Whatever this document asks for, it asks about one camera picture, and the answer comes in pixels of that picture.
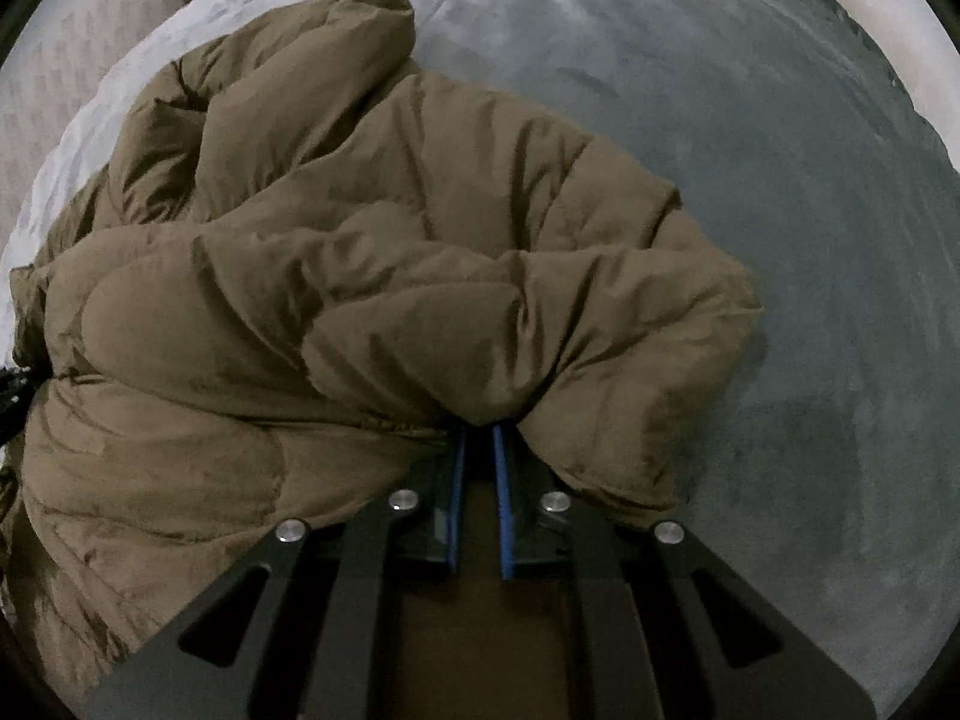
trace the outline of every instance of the bolt head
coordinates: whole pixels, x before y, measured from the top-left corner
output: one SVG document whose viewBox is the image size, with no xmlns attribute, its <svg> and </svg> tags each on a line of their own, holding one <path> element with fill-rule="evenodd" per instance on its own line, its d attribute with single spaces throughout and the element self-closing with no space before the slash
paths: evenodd
<svg viewBox="0 0 960 720">
<path fill-rule="evenodd" d="M 274 528 L 274 534 L 279 541 L 284 544 L 292 544 L 300 541 L 306 536 L 307 525 L 302 519 L 285 519 L 277 528 Z"/>
<path fill-rule="evenodd" d="M 665 519 L 663 522 L 658 522 L 654 527 L 654 537 L 661 544 L 679 544 L 683 541 L 684 536 L 686 536 L 686 531 L 683 529 L 683 525 L 673 520 Z"/>
<path fill-rule="evenodd" d="M 563 514 L 570 508 L 570 496 L 561 490 L 541 495 L 541 509 L 548 514 Z"/>
<path fill-rule="evenodd" d="M 395 512 L 413 512 L 419 506 L 419 495 L 416 490 L 394 490 L 387 503 Z"/>
</svg>

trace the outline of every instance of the mattress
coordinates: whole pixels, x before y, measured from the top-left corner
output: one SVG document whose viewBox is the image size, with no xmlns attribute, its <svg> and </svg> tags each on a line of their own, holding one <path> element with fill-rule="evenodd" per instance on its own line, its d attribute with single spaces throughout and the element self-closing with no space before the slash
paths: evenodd
<svg viewBox="0 0 960 720">
<path fill-rule="evenodd" d="M 181 0 L 43 0 L 0 67 L 0 242 L 107 71 Z"/>
<path fill-rule="evenodd" d="M 159 67 L 294 1 L 195 0 L 137 44 L 44 162 L 0 269 L 32 259 Z M 834 0 L 412 1 L 421 64 L 611 136 L 758 275 L 747 364 L 677 449 L 681 514 L 891 714 L 960 615 L 941 138 Z"/>
</svg>

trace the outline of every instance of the black metal bracket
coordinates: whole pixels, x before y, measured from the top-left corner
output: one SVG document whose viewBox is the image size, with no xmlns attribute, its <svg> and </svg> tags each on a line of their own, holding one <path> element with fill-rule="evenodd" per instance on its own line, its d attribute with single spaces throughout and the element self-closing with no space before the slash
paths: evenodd
<svg viewBox="0 0 960 720">
<path fill-rule="evenodd" d="M 346 525 L 280 523 L 104 680 L 86 720 L 383 716 L 386 589 L 456 573 L 464 435 Z M 572 717 L 875 720 L 864 691 L 682 524 L 617 527 L 507 426 L 489 460 L 504 580 L 566 588 Z"/>
</svg>

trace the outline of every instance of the brown puffer jacket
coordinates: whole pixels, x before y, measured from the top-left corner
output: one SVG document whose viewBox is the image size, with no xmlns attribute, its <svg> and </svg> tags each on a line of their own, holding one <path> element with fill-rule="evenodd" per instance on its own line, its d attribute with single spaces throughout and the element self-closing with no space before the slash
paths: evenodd
<svg viewBox="0 0 960 720">
<path fill-rule="evenodd" d="M 16 271 L 47 367 L 16 630 L 78 707 L 275 522 L 350 517 L 454 418 L 517 419 L 649 523 L 723 385 L 749 276 L 613 144 L 421 71 L 406 0 L 268 13 L 164 68 Z"/>
</svg>

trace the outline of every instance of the silver screw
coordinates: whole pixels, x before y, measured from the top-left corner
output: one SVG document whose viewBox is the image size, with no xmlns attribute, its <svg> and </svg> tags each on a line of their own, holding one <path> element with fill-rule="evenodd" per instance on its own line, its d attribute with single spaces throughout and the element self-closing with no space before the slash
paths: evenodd
<svg viewBox="0 0 960 720">
<path fill-rule="evenodd" d="M 285 519 L 274 533 L 284 544 L 292 544 L 306 536 L 306 523 L 301 519 Z"/>
<path fill-rule="evenodd" d="M 419 506 L 419 495 L 416 490 L 394 490 L 387 503 L 395 512 L 413 512 Z"/>
<path fill-rule="evenodd" d="M 549 514 L 563 514 L 570 508 L 570 496 L 560 490 L 541 495 L 541 509 Z"/>
<path fill-rule="evenodd" d="M 661 544 L 679 544 L 686 536 L 683 531 L 683 525 L 679 522 L 673 522 L 666 519 L 664 522 L 658 522 L 654 528 L 654 536 Z"/>
</svg>

